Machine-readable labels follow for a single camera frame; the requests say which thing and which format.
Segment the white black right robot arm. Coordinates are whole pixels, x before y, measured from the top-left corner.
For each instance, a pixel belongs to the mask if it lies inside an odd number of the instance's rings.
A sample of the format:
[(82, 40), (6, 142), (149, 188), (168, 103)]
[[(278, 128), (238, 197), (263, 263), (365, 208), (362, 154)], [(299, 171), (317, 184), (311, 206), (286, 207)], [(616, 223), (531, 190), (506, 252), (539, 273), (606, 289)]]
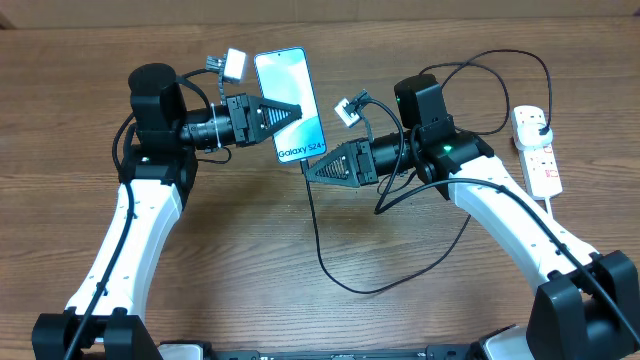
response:
[(512, 258), (535, 299), (526, 326), (452, 351), (458, 359), (621, 359), (639, 349), (639, 279), (622, 252), (599, 253), (543, 210), (478, 135), (455, 128), (436, 78), (394, 88), (398, 131), (341, 144), (306, 168), (308, 182), (374, 184), (414, 169), (477, 220)]

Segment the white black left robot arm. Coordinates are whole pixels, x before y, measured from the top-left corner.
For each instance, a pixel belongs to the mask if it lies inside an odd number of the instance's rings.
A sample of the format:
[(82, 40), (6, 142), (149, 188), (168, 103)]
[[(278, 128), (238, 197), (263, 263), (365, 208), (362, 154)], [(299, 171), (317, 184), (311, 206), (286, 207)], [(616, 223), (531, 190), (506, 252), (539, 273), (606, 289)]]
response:
[(299, 120), (297, 104), (245, 93), (188, 110), (183, 88), (206, 95), (163, 63), (128, 79), (131, 115), (114, 138), (120, 186), (98, 255), (61, 313), (41, 314), (31, 342), (38, 359), (80, 359), (100, 342), (108, 359), (203, 359), (199, 344), (155, 344), (144, 324), (150, 285), (167, 237), (195, 182), (197, 151), (259, 144)]

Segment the white charger plug adapter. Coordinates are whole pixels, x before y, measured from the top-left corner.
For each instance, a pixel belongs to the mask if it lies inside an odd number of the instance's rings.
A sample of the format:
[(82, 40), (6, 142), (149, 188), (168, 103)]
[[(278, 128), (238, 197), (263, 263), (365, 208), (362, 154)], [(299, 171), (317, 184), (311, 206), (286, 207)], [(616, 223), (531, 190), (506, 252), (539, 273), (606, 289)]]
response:
[(514, 125), (514, 143), (518, 150), (528, 151), (550, 145), (553, 141), (553, 131), (549, 129), (546, 133), (542, 130), (546, 128), (543, 123), (523, 123), (517, 122)]

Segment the blue Galaxy S24 smartphone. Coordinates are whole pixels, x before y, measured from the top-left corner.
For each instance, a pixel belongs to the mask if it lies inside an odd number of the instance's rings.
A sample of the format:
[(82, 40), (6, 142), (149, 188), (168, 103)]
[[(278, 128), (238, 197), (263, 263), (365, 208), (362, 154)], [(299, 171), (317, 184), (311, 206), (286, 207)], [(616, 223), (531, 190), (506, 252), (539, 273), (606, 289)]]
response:
[(324, 154), (327, 145), (305, 49), (259, 53), (254, 66), (264, 98), (300, 110), (299, 117), (273, 137), (278, 161), (290, 163)]

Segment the white power extension strip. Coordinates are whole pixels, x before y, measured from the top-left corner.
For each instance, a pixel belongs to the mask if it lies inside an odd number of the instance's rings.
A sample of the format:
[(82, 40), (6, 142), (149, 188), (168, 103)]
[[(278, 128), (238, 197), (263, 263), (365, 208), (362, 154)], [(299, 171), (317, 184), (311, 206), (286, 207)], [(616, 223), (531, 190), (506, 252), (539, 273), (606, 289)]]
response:
[[(531, 105), (516, 106), (512, 110), (513, 139), (517, 122), (547, 125), (544, 111)], [(563, 191), (552, 143), (533, 150), (518, 150), (518, 153), (526, 191), (534, 200), (550, 200)]]

